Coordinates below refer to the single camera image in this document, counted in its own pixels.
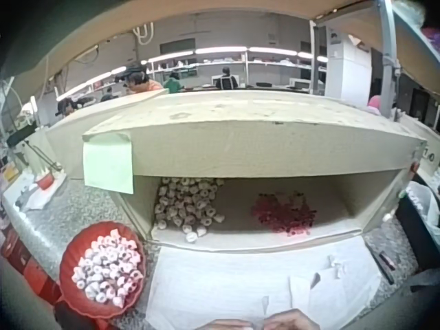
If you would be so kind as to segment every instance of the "woman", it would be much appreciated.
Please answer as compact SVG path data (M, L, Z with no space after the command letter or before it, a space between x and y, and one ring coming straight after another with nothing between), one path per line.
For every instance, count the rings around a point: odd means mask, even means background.
M171 72L170 78L165 82L164 88L168 88L170 94L179 93L184 88L179 82L179 74L177 72Z
M135 94L163 89L161 84L150 79L149 75L143 71L130 73L126 78L126 85Z

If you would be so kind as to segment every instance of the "window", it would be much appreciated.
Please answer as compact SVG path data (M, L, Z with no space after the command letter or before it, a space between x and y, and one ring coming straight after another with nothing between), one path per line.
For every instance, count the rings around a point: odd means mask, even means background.
M175 53L175 52L182 52L184 50L194 50L195 38L171 41L170 43L161 43L159 45L159 48L161 55Z

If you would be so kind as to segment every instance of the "red bowl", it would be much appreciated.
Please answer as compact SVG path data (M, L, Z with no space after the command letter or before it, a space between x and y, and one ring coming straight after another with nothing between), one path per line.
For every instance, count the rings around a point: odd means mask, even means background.
M52 173L46 174L44 177L39 179L36 184L38 184L38 187L41 188L41 190L48 189L53 183L55 179Z
M133 239L136 242L138 246L137 251L141 256L138 269L142 275L145 276L146 273L144 249L142 248L138 236L136 236L130 228L121 223L105 221L96 223L82 230L71 240L61 259L60 289L70 308L89 318L108 319L123 314L138 301L144 288L144 280L141 280L136 290L126 297L124 308L119 308L111 303L100 304L94 300L87 299L84 291L77 288L76 284L72 281L74 267L78 266L80 258L84 256L85 250L90 248L91 242L95 241L98 236L105 237L110 235L110 231L113 229L118 229L122 237L126 237L128 240Z

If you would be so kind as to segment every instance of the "white paper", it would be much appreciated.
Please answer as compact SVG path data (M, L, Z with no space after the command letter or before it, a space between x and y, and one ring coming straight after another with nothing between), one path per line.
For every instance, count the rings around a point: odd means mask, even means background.
M336 278L328 255L346 265ZM310 290L316 272L321 281ZM153 275L147 321L156 329L196 329L219 318L261 325L299 308L321 329L340 329L368 305L381 274L358 236L303 250L264 254L196 252L163 247ZM269 297L264 314L262 299Z
M133 194L131 139L128 133L87 137L83 165L87 186Z
M54 173L54 183L46 190L40 188L36 189L29 197L26 208L28 210L42 210L47 203L49 203L52 196L56 193L58 188L61 187L66 179L65 173Z

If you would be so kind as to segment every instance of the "metal pole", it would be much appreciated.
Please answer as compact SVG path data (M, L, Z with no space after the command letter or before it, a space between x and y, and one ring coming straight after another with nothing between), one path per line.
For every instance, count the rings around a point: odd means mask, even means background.
M380 94L380 113L389 118L396 92L396 82L400 76L397 60L396 28L391 0L377 0L382 25L382 53L384 75Z
M246 86L249 85L249 57L248 52L245 52L245 73L246 73Z
M310 45L311 54L311 77L310 77L310 94L318 95L318 81L319 81L319 28L313 21L310 21Z

